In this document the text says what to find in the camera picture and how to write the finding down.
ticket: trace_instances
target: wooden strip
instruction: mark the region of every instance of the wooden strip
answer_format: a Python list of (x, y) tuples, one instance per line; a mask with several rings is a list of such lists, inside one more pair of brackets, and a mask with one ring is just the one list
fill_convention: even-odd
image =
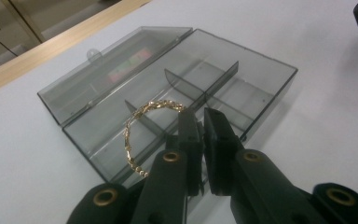
[(0, 66), (0, 88), (151, 0), (122, 0)]

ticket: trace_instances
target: open box lid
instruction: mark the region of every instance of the open box lid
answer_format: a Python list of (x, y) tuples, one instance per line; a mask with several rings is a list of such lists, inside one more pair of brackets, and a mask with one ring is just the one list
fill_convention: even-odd
[[(131, 112), (156, 100), (225, 113), (249, 139), (288, 90), (297, 69), (202, 30), (143, 27), (38, 94), (80, 152), (106, 180), (132, 184), (123, 130)], [(176, 114), (159, 110), (131, 125), (132, 154), (147, 170), (176, 132)]]

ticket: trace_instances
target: white table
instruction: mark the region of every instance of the white table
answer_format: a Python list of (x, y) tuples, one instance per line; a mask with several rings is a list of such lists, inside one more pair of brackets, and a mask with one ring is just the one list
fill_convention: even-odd
[[(335, 182), (358, 192), (357, 2), (153, 0), (12, 81), (0, 89), (0, 223), (64, 223), (103, 182), (36, 93), (85, 61), (89, 49), (105, 49), (139, 26), (201, 28), (296, 66), (291, 89), (246, 146), (306, 191)], [(233, 222), (228, 198), (208, 200), (221, 202), (209, 203), (204, 223)]]

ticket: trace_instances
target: gold chain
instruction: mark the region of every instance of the gold chain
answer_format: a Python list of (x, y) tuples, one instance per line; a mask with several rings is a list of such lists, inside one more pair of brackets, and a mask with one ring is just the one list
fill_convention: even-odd
[(135, 158), (131, 156), (131, 150), (132, 150), (132, 147), (130, 145), (131, 123), (134, 120), (139, 119), (143, 114), (161, 108), (169, 108), (177, 112), (181, 112), (182, 110), (186, 109), (184, 105), (181, 105), (171, 100), (160, 100), (156, 102), (151, 101), (146, 105), (143, 105), (139, 107), (137, 110), (135, 110), (132, 113), (132, 117), (126, 121), (126, 129), (124, 130), (124, 148), (127, 151), (127, 161), (131, 169), (143, 177), (147, 177), (149, 173), (144, 171), (141, 166), (137, 165), (135, 162)]

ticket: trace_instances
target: gold bracelet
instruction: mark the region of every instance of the gold bracelet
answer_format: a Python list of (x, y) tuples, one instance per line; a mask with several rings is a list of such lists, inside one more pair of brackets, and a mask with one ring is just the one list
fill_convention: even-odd
[(144, 171), (141, 166), (137, 165), (135, 162), (135, 158), (131, 156), (131, 150), (132, 147), (130, 145), (130, 128), (131, 123), (139, 119), (143, 114), (155, 110), (155, 109), (161, 109), (161, 108), (169, 108), (171, 110), (175, 110), (177, 112), (181, 112), (182, 110), (186, 109), (184, 105), (181, 105), (179, 103), (176, 103), (171, 100), (160, 100), (156, 102), (149, 102), (146, 105), (143, 105), (139, 107), (137, 110), (135, 110), (132, 113), (132, 117), (126, 121), (126, 129), (124, 130), (124, 148), (127, 151), (127, 161), (133, 171), (138, 173), (140, 176), (147, 177), (149, 175), (148, 172)]

